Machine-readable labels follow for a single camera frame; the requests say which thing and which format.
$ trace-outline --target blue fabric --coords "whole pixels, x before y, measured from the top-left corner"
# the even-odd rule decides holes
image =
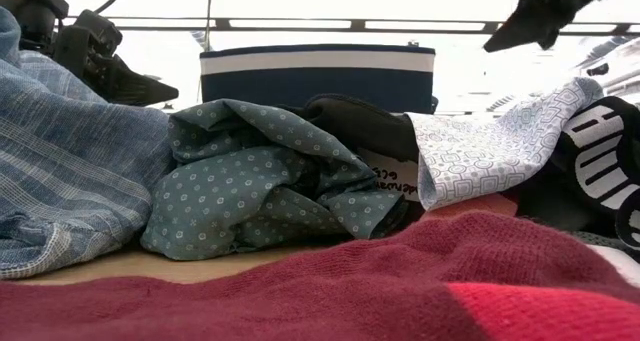
[[[311,54],[321,56],[322,65]],[[415,68],[416,61],[407,64],[407,59],[427,58],[432,61],[423,63],[420,70]],[[342,94],[388,112],[433,113],[434,58],[435,50],[430,48],[385,45],[287,45],[205,52],[200,55],[202,99],[304,107],[316,95]]]
[[[111,105],[47,57],[18,51],[0,8],[0,278],[120,248],[174,167],[168,116]]]
[[[422,206],[430,210],[501,192],[531,178],[551,157],[569,119],[602,97],[595,80],[576,77],[520,100],[497,119],[409,114],[421,156]]]
[[[173,114],[184,164],[158,184],[142,236],[174,260],[249,252],[313,236],[398,231],[400,192],[334,136],[276,107],[215,100]]]

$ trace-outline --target navy striped box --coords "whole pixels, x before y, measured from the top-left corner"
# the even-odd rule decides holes
[[[432,113],[435,50],[416,46],[295,45],[205,52],[202,99],[304,106],[338,93],[389,112]]]

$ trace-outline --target black garment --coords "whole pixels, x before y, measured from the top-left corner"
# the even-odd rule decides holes
[[[587,69],[587,75],[589,76],[606,75],[608,72],[609,72],[609,64],[606,62],[598,67]]]
[[[343,95],[318,95],[304,108],[279,106],[334,135],[351,150],[364,148],[398,161],[418,162],[411,120]]]
[[[440,101],[438,100],[437,97],[435,96],[431,96],[431,113],[435,113],[436,109],[438,108],[438,104],[440,103]]]
[[[640,249],[640,111],[605,97],[565,125],[549,162],[521,186],[518,216]]]
[[[560,30],[593,1],[518,0],[516,9],[484,44],[484,49],[495,52],[537,42],[547,50],[555,44]]]

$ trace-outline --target ceiling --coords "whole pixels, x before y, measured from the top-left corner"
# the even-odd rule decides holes
[[[70,15],[95,9],[106,0],[67,0]],[[503,21],[517,0],[212,0],[212,17],[229,18],[369,18],[405,20]],[[636,0],[604,0],[585,8],[580,22],[640,22]],[[128,25],[201,26],[207,0],[118,0],[103,15],[143,17],[123,19]],[[191,17],[199,20],[176,20]],[[484,110],[501,96],[549,87],[572,74],[590,49],[606,37],[562,36],[551,50],[537,45],[486,54],[487,35],[436,35],[340,32],[212,32],[214,49],[300,43],[363,43],[420,46],[436,49],[434,95],[441,111]],[[188,32],[126,31],[118,53],[132,69],[162,77],[177,86],[177,107],[196,102],[199,45]]]

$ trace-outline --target red sweater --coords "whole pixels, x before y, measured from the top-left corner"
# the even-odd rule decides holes
[[[639,305],[579,242],[477,213],[193,285],[0,283],[0,339],[627,341]]]

